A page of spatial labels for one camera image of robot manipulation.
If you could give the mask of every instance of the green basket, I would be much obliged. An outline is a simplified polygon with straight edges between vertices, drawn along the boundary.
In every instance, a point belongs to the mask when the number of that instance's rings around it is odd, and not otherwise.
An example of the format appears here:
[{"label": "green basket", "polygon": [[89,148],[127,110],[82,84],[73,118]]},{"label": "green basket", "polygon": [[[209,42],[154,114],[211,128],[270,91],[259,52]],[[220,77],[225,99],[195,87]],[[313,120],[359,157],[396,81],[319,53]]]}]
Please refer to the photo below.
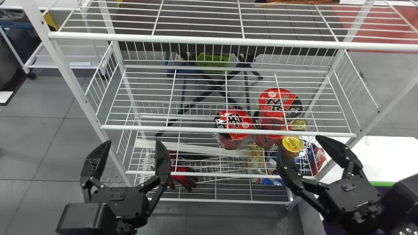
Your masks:
[{"label": "green basket", "polygon": [[[217,55],[210,55],[200,53],[197,56],[197,65],[204,66],[204,67],[226,67],[228,66],[229,62],[229,55],[228,56],[217,56]],[[211,74],[224,74],[224,70],[204,70],[205,73]]]}]

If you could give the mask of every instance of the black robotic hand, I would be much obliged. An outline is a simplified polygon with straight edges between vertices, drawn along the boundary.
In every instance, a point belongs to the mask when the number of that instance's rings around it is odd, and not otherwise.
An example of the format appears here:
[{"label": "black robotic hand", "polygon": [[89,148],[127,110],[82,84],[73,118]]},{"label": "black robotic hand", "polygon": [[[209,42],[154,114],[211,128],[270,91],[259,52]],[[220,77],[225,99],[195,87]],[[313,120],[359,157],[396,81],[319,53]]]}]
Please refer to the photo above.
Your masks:
[{"label": "black robotic hand", "polygon": [[[105,168],[111,141],[94,149],[80,174],[85,203],[67,204],[58,223],[60,235],[134,235],[148,223],[158,201],[171,181],[171,160],[165,146],[155,143],[155,175],[136,187],[106,187],[99,181]],[[147,193],[156,188],[151,200]]]},{"label": "black robotic hand", "polygon": [[344,169],[342,178],[331,184],[303,178],[286,152],[279,152],[278,174],[295,195],[307,201],[327,223],[339,225],[349,234],[365,235],[379,228],[385,234],[418,234],[418,175],[396,183],[382,197],[345,144],[321,135],[316,140]]}]

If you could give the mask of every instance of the red noodle cup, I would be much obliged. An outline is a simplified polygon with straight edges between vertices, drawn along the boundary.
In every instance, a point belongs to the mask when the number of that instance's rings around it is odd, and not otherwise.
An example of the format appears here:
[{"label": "red noodle cup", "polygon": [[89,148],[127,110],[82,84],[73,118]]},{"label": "red noodle cup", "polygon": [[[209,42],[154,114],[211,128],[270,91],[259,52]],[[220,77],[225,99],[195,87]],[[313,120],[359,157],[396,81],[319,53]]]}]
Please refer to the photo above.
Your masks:
[{"label": "red noodle cup", "polygon": [[293,120],[301,115],[301,100],[286,89],[267,89],[261,93],[258,102],[260,104],[260,124],[263,129],[287,130],[286,122],[290,127]]},{"label": "red noodle cup", "polygon": [[[215,116],[216,128],[252,129],[252,119],[243,110],[221,110]],[[215,136],[222,148],[234,150],[239,148],[249,134],[217,133]]]},{"label": "red noodle cup", "polygon": [[[256,111],[252,117],[252,122],[255,128],[261,129],[262,126],[257,125],[260,123],[258,117],[259,111]],[[284,135],[255,135],[255,143],[261,148],[272,148],[275,144],[279,143]]]}]

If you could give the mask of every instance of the yellow can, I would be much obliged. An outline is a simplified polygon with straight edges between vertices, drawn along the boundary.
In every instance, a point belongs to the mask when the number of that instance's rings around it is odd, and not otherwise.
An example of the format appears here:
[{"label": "yellow can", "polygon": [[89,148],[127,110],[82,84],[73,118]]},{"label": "yellow can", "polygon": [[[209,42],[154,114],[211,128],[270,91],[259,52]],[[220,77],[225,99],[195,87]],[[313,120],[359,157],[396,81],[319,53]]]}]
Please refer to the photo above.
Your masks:
[{"label": "yellow can", "polygon": [[289,157],[294,159],[302,151],[303,142],[298,136],[286,135],[283,136],[281,147],[285,149]]}]

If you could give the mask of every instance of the metal shelving unit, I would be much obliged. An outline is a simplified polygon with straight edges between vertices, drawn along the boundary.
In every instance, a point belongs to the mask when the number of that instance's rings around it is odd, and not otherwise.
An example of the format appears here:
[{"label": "metal shelving unit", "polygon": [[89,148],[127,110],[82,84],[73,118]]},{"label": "metal shelving unit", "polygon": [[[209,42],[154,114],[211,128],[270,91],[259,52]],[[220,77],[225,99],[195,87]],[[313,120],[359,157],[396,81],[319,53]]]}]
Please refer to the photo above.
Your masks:
[{"label": "metal shelving unit", "polygon": [[[163,200],[287,204],[298,201],[284,186],[255,183],[278,175],[250,174],[248,155],[256,135],[298,135],[359,139],[418,83],[415,72],[402,92],[378,104],[350,58],[350,50],[418,51],[418,31],[386,0],[363,5],[259,4],[250,0],[79,0],[83,12],[70,12],[57,32],[42,24],[33,3],[23,8],[42,38],[101,140],[120,130],[110,156],[128,185],[153,174],[159,139],[196,172],[198,187],[167,191]],[[57,40],[110,45],[99,53],[99,68],[83,92]],[[200,54],[204,61],[198,60]],[[215,55],[229,58],[213,68]],[[253,115],[268,88],[284,88],[302,102],[306,131],[257,128],[218,129],[220,110]],[[238,150],[219,147],[213,133],[247,133]],[[262,151],[262,158],[269,156]],[[335,164],[297,157],[305,177],[321,179]]]}]

